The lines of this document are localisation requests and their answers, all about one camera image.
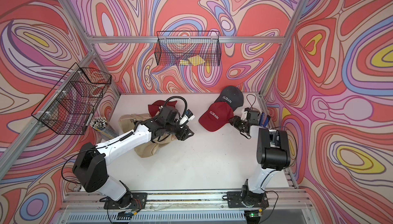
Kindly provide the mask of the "red Colorado cap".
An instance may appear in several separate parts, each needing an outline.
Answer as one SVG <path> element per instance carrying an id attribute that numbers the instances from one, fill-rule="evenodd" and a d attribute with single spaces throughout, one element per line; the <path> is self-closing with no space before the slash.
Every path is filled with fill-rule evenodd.
<path id="1" fill-rule="evenodd" d="M 226 102 L 216 102 L 199 118 L 199 123 L 209 132 L 222 128 L 233 118 L 233 110 Z"/>

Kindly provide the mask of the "dark red cap front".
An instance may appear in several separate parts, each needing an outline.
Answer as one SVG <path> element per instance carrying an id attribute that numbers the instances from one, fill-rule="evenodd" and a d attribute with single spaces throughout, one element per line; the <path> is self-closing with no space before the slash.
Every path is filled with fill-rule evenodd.
<path id="1" fill-rule="evenodd" d="M 153 104 L 148 105 L 148 112 L 151 117 L 154 117 L 159 111 L 160 107 L 164 106 L 165 101 L 157 100 Z M 177 101 L 169 101 L 166 105 L 176 107 Z"/>

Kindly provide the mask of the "beige cap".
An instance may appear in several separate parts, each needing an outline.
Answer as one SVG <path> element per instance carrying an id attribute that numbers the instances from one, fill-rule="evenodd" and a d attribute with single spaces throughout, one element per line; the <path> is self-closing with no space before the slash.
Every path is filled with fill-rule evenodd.
<path id="1" fill-rule="evenodd" d="M 166 146 L 167 144 L 177 141 L 178 139 L 176 138 L 175 135 L 172 134 L 164 134 L 162 136 L 157 137 L 154 139 L 152 142 L 158 144 L 159 146 Z"/>
<path id="2" fill-rule="evenodd" d="M 123 115 L 119 118 L 118 124 L 120 126 L 120 129 L 123 133 L 126 133 L 130 130 L 133 130 L 135 127 L 135 124 L 138 121 L 145 121 L 147 119 L 150 119 L 151 116 L 149 113 L 143 113 L 143 114 L 126 114 Z"/>
<path id="3" fill-rule="evenodd" d="M 147 158 L 155 155 L 161 147 L 161 144 L 147 142 L 135 147 L 134 150 L 139 157 Z"/>

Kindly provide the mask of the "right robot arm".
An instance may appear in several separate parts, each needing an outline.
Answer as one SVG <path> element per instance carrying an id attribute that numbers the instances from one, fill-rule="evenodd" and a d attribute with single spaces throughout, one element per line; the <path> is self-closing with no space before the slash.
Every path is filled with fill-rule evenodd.
<path id="1" fill-rule="evenodd" d="M 259 112 L 246 110 L 243 120 L 239 116 L 230 119 L 230 124 L 241 135 L 256 141 L 256 167 L 253 175 L 246 179 L 241 191 L 229 191 L 223 196 L 229 208 L 269 207 L 266 187 L 273 176 L 288 168 L 291 163 L 288 134 L 284 130 L 259 126 Z"/>

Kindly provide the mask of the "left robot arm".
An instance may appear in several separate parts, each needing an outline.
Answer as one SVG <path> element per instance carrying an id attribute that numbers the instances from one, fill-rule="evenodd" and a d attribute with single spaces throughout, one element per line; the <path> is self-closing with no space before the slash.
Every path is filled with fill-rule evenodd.
<path id="1" fill-rule="evenodd" d="M 107 208 L 135 209 L 144 208 L 131 190 L 120 180 L 116 180 L 107 172 L 107 167 L 116 158 L 137 146 L 148 142 L 159 142 L 166 136 L 175 136 L 180 141 L 192 137 L 194 133 L 187 123 L 194 119 L 188 109 L 178 119 L 178 111 L 171 106 L 163 106 L 159 113 L 145 121 L 138 121 L 135 127 L 109 141 L 93 145 L 86 143 L 76 158 L 72 172 L 86 192 L 99 192 L 108 198 Z"/>

